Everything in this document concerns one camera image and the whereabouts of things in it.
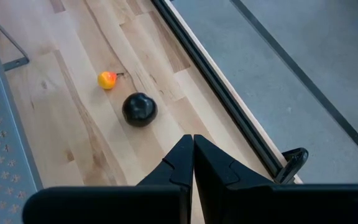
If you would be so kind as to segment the black plum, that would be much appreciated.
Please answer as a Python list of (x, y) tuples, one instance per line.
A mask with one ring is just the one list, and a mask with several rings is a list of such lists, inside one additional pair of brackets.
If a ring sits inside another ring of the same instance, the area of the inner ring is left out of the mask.
[(151, 97), (145, 93), (137, 92), (124, 100), (122, 114), (127, 124), (142, 128), (157, 117), (158, 107)]

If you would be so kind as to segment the black frame clamp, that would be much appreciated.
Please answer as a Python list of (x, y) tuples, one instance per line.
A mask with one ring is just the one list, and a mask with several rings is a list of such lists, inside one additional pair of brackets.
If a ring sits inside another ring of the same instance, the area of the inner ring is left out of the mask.
[(283, 152), (282, 155), (287, 164), (279, 170), (275, 181), (279, 184), (288, 184), (295, 179), (296, 173), (304, 166), (309, 153), (305, 148), (299, 147)]

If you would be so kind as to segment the small yellow red pear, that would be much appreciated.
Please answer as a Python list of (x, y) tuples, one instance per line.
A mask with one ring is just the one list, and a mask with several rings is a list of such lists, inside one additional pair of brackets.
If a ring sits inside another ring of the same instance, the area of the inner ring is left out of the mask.
[(98, 85), (104, 90), (111, 90), (116, 85), (118, 77), (123, 75), (124, 73), (115, 73), (109, 71), (101, 72), (97, 79)]

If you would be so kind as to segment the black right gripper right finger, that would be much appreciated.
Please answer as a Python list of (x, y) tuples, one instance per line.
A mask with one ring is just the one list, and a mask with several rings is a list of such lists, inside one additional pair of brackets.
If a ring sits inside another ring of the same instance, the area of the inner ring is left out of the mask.
[(358, 184), (276, 184), (202, 135), (194, 144), (205, 224), (358, 224)]

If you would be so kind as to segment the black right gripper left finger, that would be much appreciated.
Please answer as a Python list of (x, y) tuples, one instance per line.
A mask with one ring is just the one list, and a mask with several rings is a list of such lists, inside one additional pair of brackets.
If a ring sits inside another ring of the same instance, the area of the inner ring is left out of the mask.
[(50, 187), (33, 194), (24, 224), (189, 224), (194, 143), (186, 134), (137, 185)]

